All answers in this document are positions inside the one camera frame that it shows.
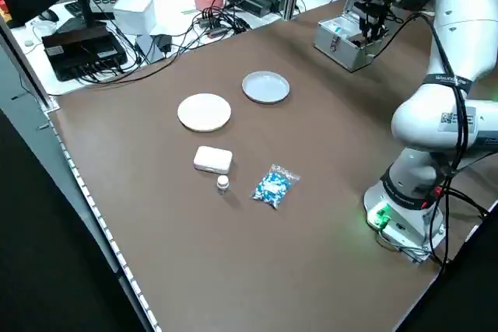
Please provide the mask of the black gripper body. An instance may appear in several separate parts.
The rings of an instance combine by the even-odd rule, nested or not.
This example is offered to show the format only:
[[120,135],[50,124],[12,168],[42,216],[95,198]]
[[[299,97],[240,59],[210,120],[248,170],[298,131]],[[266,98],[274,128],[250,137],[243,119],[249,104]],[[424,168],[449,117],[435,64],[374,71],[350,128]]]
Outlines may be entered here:
[[384,22],[390,12],[390,5],[383,2],[363,2],[361,8],[366,22]]

